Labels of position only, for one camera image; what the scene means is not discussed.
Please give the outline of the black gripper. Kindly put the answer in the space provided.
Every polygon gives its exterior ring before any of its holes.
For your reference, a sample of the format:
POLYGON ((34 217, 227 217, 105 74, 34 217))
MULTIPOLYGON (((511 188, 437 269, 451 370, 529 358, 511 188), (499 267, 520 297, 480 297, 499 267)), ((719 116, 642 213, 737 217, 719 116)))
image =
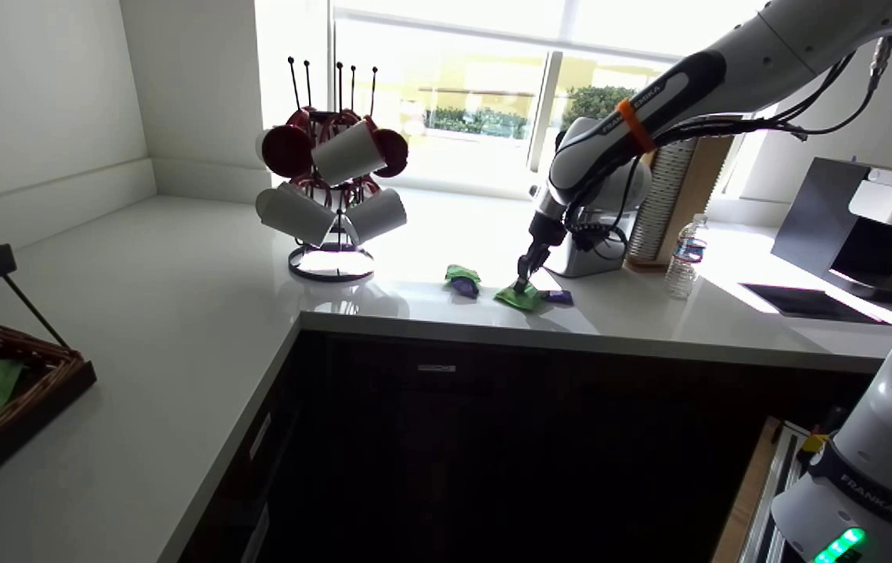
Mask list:
MULTIPOLYGON (((529 222, 525 264, 540 267, 564 238, 567 238, 567 230, 561 220, 536 213, 529 222)), ((529 284, 529 269, 523 264, 515 264, 513 292, 525 292, 525 284, 529 284)))

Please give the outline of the robot base with buttons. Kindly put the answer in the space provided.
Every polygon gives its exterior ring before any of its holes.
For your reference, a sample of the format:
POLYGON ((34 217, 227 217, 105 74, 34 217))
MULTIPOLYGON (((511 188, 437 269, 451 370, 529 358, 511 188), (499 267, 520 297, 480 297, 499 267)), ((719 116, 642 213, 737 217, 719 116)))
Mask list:
POLYGON ((892 563, 892 350, 769 515, 805 563, 892 563))

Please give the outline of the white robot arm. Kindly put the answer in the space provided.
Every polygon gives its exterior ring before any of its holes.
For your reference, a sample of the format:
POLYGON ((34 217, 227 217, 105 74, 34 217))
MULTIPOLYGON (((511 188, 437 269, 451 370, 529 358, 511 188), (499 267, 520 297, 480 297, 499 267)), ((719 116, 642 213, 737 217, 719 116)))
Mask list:
POLYGON ((529 234, 515 261, 515 289, 540 269, 604 183, 629 161, 700 136, 776 130, 805 138, 794 114, 757 120, 757 111, 794 95, 867 40, 892 40, 892 0, 768 0, 725 37, 689 54, 610 116, 567 132, 547 166, 529 234))

